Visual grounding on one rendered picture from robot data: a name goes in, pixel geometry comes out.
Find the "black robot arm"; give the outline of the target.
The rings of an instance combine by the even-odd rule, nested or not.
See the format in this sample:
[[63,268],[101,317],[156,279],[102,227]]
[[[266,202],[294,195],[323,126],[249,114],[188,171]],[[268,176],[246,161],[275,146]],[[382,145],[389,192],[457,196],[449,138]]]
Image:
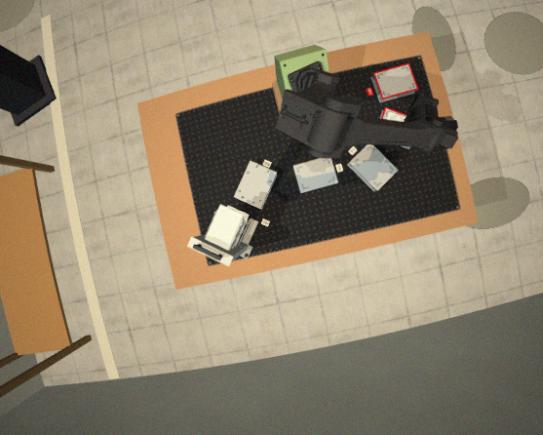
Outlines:
[[412,122],[358,116],[362,106],[334,96],[341,77],[324,71],[319,61],[288,78],[292,90],[284,91],[275,128],[308,145],[317,158],[340,158],[344,148],[363,144],[411,146],[425,152],[437,145],[452,149],[458,140],[457,121],[439,117],[438,108],[430,104],[429,117],[419,115]]

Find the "grey shelf rack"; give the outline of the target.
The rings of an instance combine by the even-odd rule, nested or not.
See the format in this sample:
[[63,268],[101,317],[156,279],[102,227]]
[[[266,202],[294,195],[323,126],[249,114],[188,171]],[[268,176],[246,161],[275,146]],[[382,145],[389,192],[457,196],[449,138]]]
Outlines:
[[[213,220],[212,220],[212,223],[213,223]],[[211,223],[211,225],[212,225],[212,223]],[[210,246],[212,246],[214,248],[217,248],[217,249],[229,254],[230,256],[233,257],[233,259],[232,259],[232,261],[233,261],[238,256],[240,256],[243,252],[246,251],[247,246],[248,246],[248,244],[249,244],[249,242],[250,242],[250,240],[252,238],[252,235],[253,235],[256,227],[257,227],[257,224],[258,224],[258,221],[255,220],[255,219],[250,218],[249,221],[248,220],[246,221],[246,223],[245,223],[245,220],[242,219],[242,221],[240,223],[240,226],[239,226],[239,228],[238,228],[238,230],[236,232],[236,235],[235,235],[235,237],[234,237],[234,239],[233,239],[233,241],[231,243],[231,246],[230,246],[229,250],[226,250],[226,249],[224,249],[224,248],[222,248],[222,247],[220,247],[220,246],[206,240],[206,236],[207,236],[207,234],[209,232],[209,229],[210,229],[211,225],[210,225],[210,227],[208,229],[207,234],[195,236],[194,238],[196,238],[196,239],[198,239],[198,240],[200,240],[200,241],[202,241],[202,242],[204,242],[204,243],[206,243],[206,244],[208,244],[208,245],[210,245]],[[243,228],[243,226],[244,226],[244,228]],[[245,228],[245,226],[246,226],[246,228]],[[243,230],[242,230],[242,228],[243,228]],[[241,230],[242,230],[242,232],[241,232]],[[242,233],[243,233],[243,235],[242,235]],[[240,237],[239,237],[239,235],[240,235]],[[242,237],[241,237],[241,235],[242,235]],[[239,239],[238,239],[238,237],[239,237]],[[238,239],[238,241],[237,241],[237,239]],[[237,243],[236,243],[236,241],[237,241]],[[239,244],[238,244],[238,242],[239,242]],[[236,244],[236,246],[235,246],[235,244]]]

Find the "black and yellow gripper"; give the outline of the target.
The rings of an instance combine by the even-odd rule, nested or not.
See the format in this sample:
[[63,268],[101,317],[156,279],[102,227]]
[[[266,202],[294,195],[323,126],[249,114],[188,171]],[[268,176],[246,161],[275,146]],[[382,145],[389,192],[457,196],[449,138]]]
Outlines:
[[430,99],[422,93],[417,93],[415,98],[412,100],[411,105],[407,109],[408,114],[407,117],[404,119],[404,122],[410,122],[410,119],[412,121],[412,119],[419,115],[426,115],[429,117],[426,110],[426,104],[437,107],[439,104],[439,100]]

